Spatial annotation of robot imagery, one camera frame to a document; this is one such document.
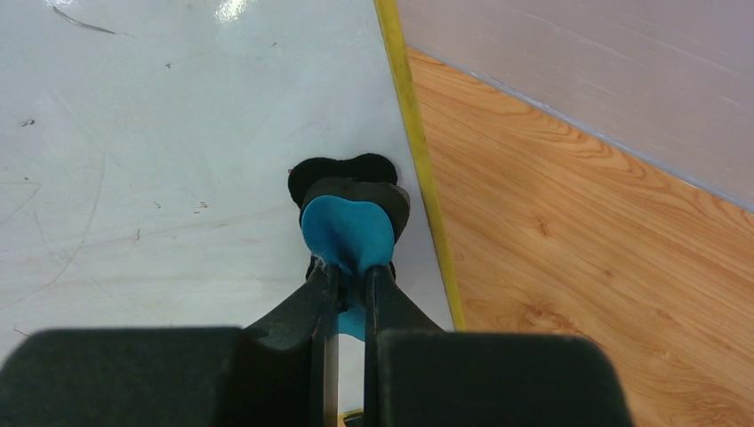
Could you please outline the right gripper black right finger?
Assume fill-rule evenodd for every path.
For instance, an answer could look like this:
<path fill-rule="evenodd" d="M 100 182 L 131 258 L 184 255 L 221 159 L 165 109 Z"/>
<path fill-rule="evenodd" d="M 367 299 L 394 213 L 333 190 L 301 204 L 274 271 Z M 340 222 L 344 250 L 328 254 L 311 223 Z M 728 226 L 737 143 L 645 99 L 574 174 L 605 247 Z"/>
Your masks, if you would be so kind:
<path fill-rule="evenodd" d="M 630 426 L 614 367 L 567 334 L 446 332 L 397 286 L 365 276 L 367 426 Z"/>

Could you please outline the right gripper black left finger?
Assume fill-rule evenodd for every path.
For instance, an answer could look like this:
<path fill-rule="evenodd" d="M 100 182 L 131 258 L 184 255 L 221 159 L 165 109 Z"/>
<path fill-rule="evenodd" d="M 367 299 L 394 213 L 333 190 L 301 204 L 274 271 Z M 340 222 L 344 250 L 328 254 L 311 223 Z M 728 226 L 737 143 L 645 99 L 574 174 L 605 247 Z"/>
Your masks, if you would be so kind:
<path fill-rule="evenodd" d="M 336 422 L 336 270 L 252 325 L 50 329 L 1 370 L 4 426 L 326 426 Z"/>

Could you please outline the blue black whiteboard eraser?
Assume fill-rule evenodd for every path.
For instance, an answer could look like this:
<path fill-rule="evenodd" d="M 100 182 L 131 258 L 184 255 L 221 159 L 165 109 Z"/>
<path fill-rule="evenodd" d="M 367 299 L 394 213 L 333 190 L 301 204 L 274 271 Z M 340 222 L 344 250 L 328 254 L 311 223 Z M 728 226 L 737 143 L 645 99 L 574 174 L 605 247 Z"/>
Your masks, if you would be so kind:
<path fill-rule="evenodd" d="M 397 169 L 374 153 L 344 160 L 313 157 L 290 170 L 287 186 L 312 255 L 309 269 L 336 267 L 343 275 L 339 331 L 363 341 L 361 278 L 373 267 L 392 265 L 410 218 L 410 197 L 398 185 Z"/>

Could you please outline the yellow framed whiteboard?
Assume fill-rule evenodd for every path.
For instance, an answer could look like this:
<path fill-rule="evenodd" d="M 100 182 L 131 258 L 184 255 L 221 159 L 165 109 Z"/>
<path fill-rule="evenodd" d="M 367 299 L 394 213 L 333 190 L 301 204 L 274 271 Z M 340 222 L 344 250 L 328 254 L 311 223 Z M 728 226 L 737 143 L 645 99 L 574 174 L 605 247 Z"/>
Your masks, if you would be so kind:
<path fill-rule="evenodd" d="M 1 370 L 50 329 L 245 328 L 336 270 L 338 405 L 365 339 L 339 331 L 288 174 L 388 158 L 411 201 L 391 270 L 457 321 L 392 1 L 4 1 Z"/>

